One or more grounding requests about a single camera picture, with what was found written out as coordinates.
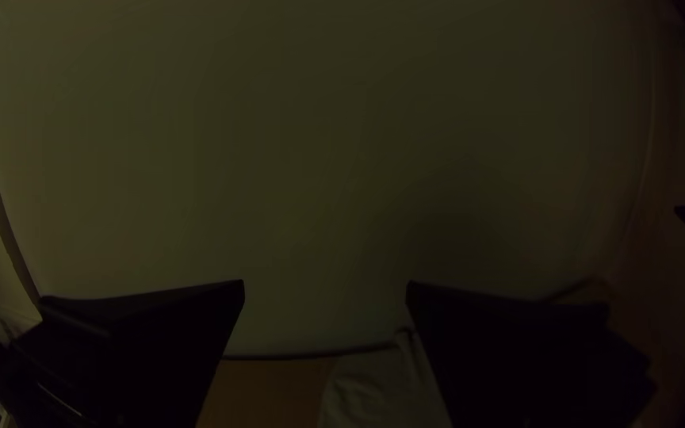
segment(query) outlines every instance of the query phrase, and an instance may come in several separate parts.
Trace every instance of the fabric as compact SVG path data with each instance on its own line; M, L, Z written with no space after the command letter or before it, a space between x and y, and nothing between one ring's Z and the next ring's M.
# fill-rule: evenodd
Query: fabric
M339 358L319 415L319 428L451 426L421 342L408 332L391 349Z

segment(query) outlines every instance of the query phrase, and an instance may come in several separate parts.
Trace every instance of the white cloth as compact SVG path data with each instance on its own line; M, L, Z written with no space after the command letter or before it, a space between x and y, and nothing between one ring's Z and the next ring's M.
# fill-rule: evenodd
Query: white cloth
M416 334L391 349L341 357L321 404L319 428L450 428Z

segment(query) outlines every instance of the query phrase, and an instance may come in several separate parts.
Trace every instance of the wooden surface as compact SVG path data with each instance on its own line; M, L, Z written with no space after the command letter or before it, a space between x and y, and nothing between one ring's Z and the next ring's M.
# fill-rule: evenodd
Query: wooden surface
M335 361L222 361L197 428L316 428Z

